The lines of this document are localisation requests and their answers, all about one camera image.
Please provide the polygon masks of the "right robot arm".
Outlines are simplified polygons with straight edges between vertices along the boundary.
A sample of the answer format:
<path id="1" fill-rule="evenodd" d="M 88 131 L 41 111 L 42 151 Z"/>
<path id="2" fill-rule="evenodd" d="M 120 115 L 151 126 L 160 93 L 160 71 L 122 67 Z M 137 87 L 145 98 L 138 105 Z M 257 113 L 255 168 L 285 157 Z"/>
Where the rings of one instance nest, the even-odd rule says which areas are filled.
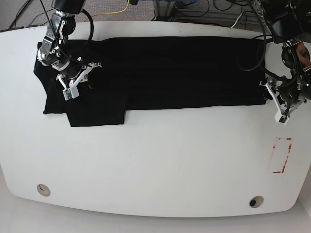
<path id="1" fill-rule="evenodd" d="M 55 13 L 48 18 L 47 32 L 37 52 L 37 60 L 44 66 L 51 66 L 61 74 L 66 88 L 79 77 L 88 64 L 83 58 L 83 50 L 94 35 L 91 15 L 84 9 L 84 0 L 54 0 Z M 69 44 L 69 35 L 76 28 L 75 16 L 83 13 L 90 20 L 90 34 L 87 41 L 77 47 Z"/>

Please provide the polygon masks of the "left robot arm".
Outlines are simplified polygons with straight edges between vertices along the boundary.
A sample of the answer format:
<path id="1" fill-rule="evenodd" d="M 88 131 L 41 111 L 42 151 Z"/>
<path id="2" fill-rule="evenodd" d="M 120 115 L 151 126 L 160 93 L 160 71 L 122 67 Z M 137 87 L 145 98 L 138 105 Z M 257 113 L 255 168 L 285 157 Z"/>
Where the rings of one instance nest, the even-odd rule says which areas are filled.
<path id="1" fill-rule="evenodd" d="M 255 0 L 256 13 L 276 44 L 282 44 L 281 59 L 291 78 L 280 77 L 279 92 L 288 107 L 311 98 L 311 2 L 309 0 Z"/>

